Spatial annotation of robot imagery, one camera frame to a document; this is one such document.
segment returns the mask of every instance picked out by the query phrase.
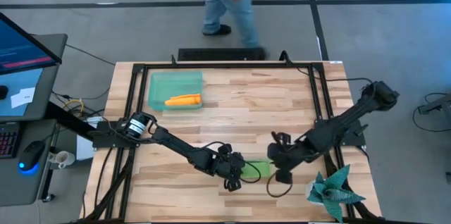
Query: plastic bin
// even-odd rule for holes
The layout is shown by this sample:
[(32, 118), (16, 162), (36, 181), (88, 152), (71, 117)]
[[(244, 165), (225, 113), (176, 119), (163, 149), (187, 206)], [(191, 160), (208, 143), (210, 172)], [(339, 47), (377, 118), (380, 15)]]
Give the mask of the plastic bin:
[(201, 108), (201, 104), (167, 106), (164, 101), (184, 94), (202, 95), (202, 72), (152, 73), (149, 88), (149, 106), (154, 111)]

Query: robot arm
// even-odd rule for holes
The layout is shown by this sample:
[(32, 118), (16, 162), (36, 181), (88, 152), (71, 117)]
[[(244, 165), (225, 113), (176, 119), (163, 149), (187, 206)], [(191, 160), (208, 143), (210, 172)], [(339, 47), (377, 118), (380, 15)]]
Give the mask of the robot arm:
[[(150, 139), (139, 139), (147, 124), (151, 121), (148, 132), (153, 125), (156, 126)], [(241, 188), (240, 176), (245, 161), (240, 153), (233, 152), (230, 144), (221, 143), (218, 151), (207, 147), (193, 147), (187, 142), (172, 135), (166, 128), (156, 123), (156, 118), (148, 113), (136, 112), (130, 120), (121, 124), (121, 128), (116, 130), (127, 139), (144, 144), (160, 144), (170, 150), (184, 156), (188, 163), (197, 170), (211, 176), (224, 178), (224, 188), (233, 192)]]
[(351, 124), (372, 111), (388, 111), (397, 102), (399, 94), (391, 90), (384, 82), (373, 82), (362, 91), (357, 103), (340, 116), (331, 118), (310, 129), (291, 144), (291, 137), (283, 132), (274, 133), (276, 143), (268, 145), (268, 157), (274, 162), (276, 180), (292, 184), (291, 170), (303, 161), (311, 163), (331, 147), (338, 145)]

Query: concrete floor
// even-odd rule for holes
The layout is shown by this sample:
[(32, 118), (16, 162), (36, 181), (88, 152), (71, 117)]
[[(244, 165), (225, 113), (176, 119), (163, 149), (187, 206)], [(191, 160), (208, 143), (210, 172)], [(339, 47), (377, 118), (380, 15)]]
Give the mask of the concrete floor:
[[(58, 4), (201, 0), (0, 0), (0, 4)], [(255, 6), (270, 59), (286, 49), (295, 60), (319, 60), (309, 6)], [(167, 61), (179, 48), (237, 47), (238, 35), (205, 39), (202, 7), (1, 10), (36, 34), (67, 33), (68, 43), (115, 61)], [(430, 92), (451, 89), (451, 5), (319, 6), (330, 60), (344, 61), (348, 77), (384, 80), (400, 94), (389, 113), (372, 113), (366, 141), (383, 215), (390, 220), (449, 223), (450, 133), (414, 127), (412, 111)], [(226, 16), (225, 23), (233, 22)], [(109, 86), (113, 67), (67, 48), (54, 90), (93, 97)], [(68, 82), (77, 79), (68, 88)], [(353, 82), (359, 98), (362, 82)], [(87, 101), (103, 108), (106, 97)], [(424, 127), (448, 127), (439, 112), (418, 117)], [(89, 166), (54, 173), (57, 200), (39, 204), (42, 223), (75, 220)], [(37, 223), (36, 205), (0, 208), (2, 223)]]

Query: blue jeans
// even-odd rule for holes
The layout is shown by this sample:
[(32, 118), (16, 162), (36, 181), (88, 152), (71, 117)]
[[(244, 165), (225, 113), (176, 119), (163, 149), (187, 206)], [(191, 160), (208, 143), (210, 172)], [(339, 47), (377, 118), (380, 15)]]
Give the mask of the blue jeans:
[(203, 33), (213, 34), (218, 31), (220, 27), (219, 19), (229, 10), (241, 34), (243, 45), (246, 48), (260, 47), (252, 13), (252, 0), (206, 0), (205, 7)]

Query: yellow cable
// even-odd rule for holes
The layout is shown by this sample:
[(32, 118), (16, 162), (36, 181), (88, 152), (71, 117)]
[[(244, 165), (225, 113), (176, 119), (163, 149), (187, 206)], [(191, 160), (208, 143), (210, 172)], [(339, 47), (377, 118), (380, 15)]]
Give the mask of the yellow cable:
[(83, 102), (82, 102), (81, 100), (70, 100), (70, 101), (67, 101), (67, 102), (63, 105), (63, 109), (64, 109), (65, 107), (67, 107), (69, 104), (73, 104), (73, 103), (75, 103), (75, 102), (77, 102), (77, 103), (79, 103), (79, 104), (81, 105), (80, 112), (79, 112), (79, 114), (78, 114), (78, 116), (77, 116), (77, 118), (79, 118), (80, 116), (82, 116), (83, 108), (85, 107), (85, 105), (83, 104)]

